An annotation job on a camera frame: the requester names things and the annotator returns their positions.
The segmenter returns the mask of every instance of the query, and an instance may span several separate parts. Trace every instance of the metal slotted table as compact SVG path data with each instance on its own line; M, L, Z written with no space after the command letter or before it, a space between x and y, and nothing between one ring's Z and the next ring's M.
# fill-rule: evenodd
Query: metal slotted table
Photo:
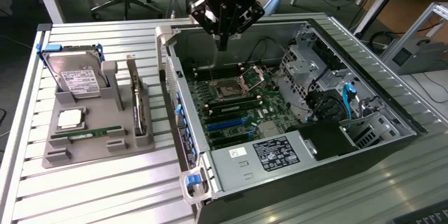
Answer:
M286 14L267 19L314 18L386 90L428 129L426 138L367 172L286 200L227 223L386 223L448 198L448 127L444 115L324 14ZM107 60L119 61L118 79L130 83L127 55L150 85L156 148L152 152L44 169L54 79L32 51L0 170L2 223L194 223L183 201L179 160L158 69L155 28L188 19L54 25L35 44L100 43Z

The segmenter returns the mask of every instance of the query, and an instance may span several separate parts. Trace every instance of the green circuit board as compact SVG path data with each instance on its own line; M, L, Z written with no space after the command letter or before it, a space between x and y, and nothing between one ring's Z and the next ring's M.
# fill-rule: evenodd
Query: green circuit board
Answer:
M206 137L214 150L279 135L292 125L298 125L298 119L267 72L263 73L263 78L264 80L260 82L260 73L250 71L244 74L247 86L252 87L250 91L246 91L242 87L238 77L207 81L196 81L195 78L188 78L190 90ZM242 99L250 99L258 95L262 97L255 102L239 103ZM210 115L206 104L220 102L230 104L226 110L238 109L232 113L223 110L224 115L220 116ZM226 117L228 117L227 120L211 123L211 120ZM208 129L208 127L214 127L215 125L239 120L244 120L242 125L218 130Z

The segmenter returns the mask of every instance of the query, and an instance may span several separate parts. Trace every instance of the power supply label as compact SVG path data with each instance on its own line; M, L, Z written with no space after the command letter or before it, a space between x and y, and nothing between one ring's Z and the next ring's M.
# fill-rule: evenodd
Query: power supply label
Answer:
M286 136L254 144L254 149L267 172L300 162Z

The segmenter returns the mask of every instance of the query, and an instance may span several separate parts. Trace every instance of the floor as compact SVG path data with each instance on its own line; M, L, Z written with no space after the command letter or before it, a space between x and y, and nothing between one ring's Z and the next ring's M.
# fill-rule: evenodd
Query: floor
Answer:
M102 4L107 1L108 0L94 0L94 3ZM326 1L328 3L326 3L324 0L299 0L298 6L291 6L290 0L282 0L278 13L324 12L330 16L335 16L338 20L348 26L359 10L359 6L355 5L355 0ZM90 0L59 0L59 2L68 23L95 21L90 12ZM179 2L182 12L178 11L178 17L186 17L186 0L179 0ZM166 11L168 0L152 0L152 4ZM339 9L328 4L344 7ZM108 10L100 11L102 21L123 20L123 8L124 5L122 4L110 7ZM40 0L12 0L11 9L12 16L0 16L0 48L3 52L3 63L0 64L0 108L7 111L6 119L0 125L0 135L10 131L12 125L36 26L38 24L51 22ZM156 13L147 11L139 6L132 6L130 19L152 18L158 18ZM366 37L368 38L370 34L384 29L386 27L380 23L375 23ZM7 139L7 136L0 137L0 156L6 149Z

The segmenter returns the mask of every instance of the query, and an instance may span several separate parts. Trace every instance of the office chair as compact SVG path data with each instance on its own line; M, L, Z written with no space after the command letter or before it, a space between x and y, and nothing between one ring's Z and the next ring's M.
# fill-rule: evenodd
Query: office chair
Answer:
M147 3L139 1L139 0L110 0L108 2L106 2L103 5L91 8L91 13L92 13L92 18L95 20L100 20L102 16L98 13L98 11L108 8L110 6L118 5L124 3L124 20L128 20L128 10L131 8L131 4L139 5L144 8L147 8L148 10L154 11L158 13L158 18L163 18L163 13L162 10L158 9L155 6L150 5L151 0L147 0Z

